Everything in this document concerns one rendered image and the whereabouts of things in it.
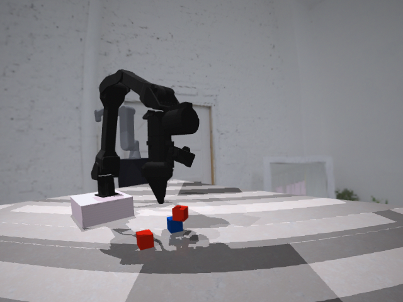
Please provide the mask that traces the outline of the blue cube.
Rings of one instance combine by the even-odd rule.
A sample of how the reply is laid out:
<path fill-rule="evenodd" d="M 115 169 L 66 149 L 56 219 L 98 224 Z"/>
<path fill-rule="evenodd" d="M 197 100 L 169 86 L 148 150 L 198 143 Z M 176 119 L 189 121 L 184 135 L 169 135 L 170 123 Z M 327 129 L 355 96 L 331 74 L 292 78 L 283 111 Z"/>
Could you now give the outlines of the blue cube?
<path fill-rule="evenodd" d="M 170 233 L 176 233 L 183 231 L 182 221 L 173 221 L 172 216 L 167 217 L 167 229 Z"/>

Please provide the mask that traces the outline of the red cube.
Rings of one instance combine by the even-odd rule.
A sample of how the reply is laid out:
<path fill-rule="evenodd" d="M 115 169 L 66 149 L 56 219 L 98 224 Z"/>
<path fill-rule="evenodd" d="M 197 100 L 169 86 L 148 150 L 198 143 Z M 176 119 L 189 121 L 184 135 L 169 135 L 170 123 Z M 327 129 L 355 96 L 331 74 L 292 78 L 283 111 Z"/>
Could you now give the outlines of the red cube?
<path fill-rule="evenodd" d="M 154 247 L 153 233 L 149 229 L 136 232 L 136 236 L 137 245 L 140 250 Z"/>
<path fill-rule="evenodd" d="M 172 209 L 173 221 L 184 222 L 188 217 L 188 206 L 177 205 Z"/>

